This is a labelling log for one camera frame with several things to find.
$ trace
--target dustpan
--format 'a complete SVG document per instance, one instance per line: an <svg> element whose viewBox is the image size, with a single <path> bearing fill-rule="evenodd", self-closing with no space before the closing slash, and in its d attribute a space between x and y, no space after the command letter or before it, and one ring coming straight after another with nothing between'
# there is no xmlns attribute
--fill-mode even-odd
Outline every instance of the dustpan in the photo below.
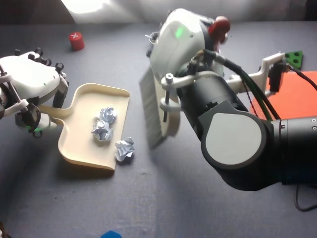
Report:
<svg viewBox="0 0 317 238"><path fill-rule="evenodd" d="M76 90L69 108L40 106L39 109L50 115L56 124L63 126L58 149L65 160L73 164L114 170L115 143L121 140L129 97L126 90L87 83ZM96 122L95 115L106 107L115 108L118 116L111 124L112 140L99 142L91 130Z"/></svg>

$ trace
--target blue object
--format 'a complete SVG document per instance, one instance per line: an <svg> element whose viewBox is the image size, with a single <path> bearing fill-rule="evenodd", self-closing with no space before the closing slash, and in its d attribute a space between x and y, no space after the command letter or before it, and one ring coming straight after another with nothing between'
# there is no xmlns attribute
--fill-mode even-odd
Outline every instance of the blue object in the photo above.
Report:
<svg viewBox="0 0 317 238"><path fill-rule="evenodd" d="M102 235L100 238L122 238L120 234L114 231L108 231L106 234Z"/></svg>

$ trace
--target green triangle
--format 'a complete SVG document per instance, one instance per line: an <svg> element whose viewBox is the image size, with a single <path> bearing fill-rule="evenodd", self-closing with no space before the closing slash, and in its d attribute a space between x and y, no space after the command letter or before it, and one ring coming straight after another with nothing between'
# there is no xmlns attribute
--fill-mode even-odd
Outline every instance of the green triangle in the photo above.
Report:
<svg viewBox="0 0 317 238"><path fill-rule="evenodd" d="M286 61L296 69L302 68L303 51L285 53Z"/></svg>

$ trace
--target red knob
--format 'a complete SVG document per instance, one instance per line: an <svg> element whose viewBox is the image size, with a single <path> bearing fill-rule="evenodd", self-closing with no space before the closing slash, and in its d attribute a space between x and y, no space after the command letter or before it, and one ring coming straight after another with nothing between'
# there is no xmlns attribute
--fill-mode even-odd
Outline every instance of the red knob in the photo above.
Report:
<svg viewBox="0 0 317 238"><path fill-rule="evenodd" d="M224 16L218 16L214 24L208 28L208 32L215 42L223 42L226 33L230 30L230 22Z"/></svg>
<svg viewBox="0 0 317 238"><path fill-rule="evenodd" d="M80 32L70 33L69 40L73 50L75 51L79 51L85 47L84 38Z"/></svg>

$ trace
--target gray table surface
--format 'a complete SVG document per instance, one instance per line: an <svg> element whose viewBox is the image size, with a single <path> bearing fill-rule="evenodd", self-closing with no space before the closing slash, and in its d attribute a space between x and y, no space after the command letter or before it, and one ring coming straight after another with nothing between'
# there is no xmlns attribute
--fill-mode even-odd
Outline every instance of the gray table surface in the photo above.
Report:
<svg viewBox="0 0 317 238"><path fill-rule="evenodd" d="M179 133L150 151L139 80L149 66L145 34L157 25L1 26L0 57L41 47L64 63L76 88L95 82L130 92L122 137L135 140L135 158L114 174L78 167L60 155L61 127L41 139L20 131L13 117L0 122L0 220L14 238L98 238L108 230L124 238L316 237L317 211L298 212L294 186L257 192L229 187L202 156L185 117ZM81 31L86 47L71 52L68 34ZM303 50L303 70L317 70L317 23L233 24L222 53L248 72L278 51ZM301 203L317 192L301 191Z"/></svg>

